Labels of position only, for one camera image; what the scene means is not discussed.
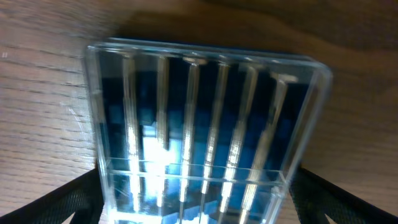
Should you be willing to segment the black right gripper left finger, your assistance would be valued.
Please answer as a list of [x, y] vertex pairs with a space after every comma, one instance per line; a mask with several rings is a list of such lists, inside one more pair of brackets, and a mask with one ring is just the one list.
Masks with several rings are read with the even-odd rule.
[[98, 223], [104, 199], [97, 168], [1, 217], [1, 223]]

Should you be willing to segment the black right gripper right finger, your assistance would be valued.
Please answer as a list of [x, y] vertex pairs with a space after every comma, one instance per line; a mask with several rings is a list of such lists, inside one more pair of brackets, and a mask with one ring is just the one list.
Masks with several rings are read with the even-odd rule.
[[397, 217], [299, 167], [290, 186], [300, 223], [397, 223]]

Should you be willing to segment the clear screwdriver set case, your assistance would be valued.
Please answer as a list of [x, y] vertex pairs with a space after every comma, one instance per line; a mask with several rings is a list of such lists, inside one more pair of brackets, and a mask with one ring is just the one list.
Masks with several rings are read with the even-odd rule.
[[274, 223], [330, 91], [303, 55], [110, 38], [85, 49], [110, 223]]

